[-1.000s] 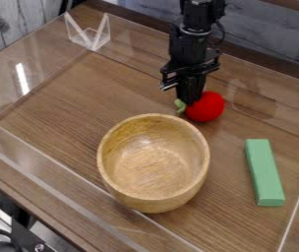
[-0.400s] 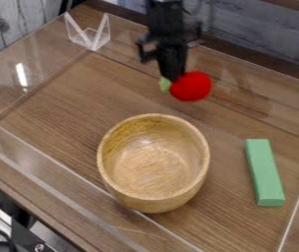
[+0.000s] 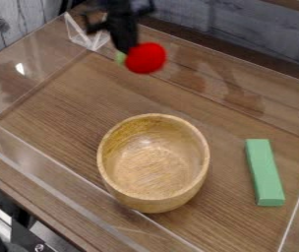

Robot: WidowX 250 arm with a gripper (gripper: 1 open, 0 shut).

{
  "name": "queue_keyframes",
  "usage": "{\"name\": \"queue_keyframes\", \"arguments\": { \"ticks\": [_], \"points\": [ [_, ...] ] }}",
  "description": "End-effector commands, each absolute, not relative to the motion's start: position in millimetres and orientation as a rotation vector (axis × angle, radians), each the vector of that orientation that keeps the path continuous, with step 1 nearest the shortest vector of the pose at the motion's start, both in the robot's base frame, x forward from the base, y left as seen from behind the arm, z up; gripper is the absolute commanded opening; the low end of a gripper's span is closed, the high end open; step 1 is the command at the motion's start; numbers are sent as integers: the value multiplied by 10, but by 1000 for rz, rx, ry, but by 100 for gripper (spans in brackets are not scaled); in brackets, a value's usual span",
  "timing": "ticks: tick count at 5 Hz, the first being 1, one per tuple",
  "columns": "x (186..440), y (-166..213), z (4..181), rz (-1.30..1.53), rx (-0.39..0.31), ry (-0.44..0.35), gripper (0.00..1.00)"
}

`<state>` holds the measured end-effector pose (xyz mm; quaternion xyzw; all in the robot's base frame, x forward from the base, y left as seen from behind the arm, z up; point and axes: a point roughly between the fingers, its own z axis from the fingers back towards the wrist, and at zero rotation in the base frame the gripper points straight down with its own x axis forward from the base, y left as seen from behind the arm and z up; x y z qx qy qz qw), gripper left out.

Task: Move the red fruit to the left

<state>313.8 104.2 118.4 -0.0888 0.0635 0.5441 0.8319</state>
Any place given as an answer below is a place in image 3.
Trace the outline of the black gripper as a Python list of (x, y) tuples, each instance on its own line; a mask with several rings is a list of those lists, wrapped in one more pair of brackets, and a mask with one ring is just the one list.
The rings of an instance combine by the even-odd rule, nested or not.
[[(137, 20), (156, 11), (154, 1), (145, 0), (138, 7), (133, 6), (133, 0), (106, 0), (101, 7), (106, 11), (106, 18), (91, 23), (89, 13), (82, 14), (86, 34), (105, 30), (110, 33), (112, 44), (117, 51), (126, 53), (132, 47), (138, 44), (138, 35), (136, 34)], [(129, 35), (124, 43), (120, 36)]]

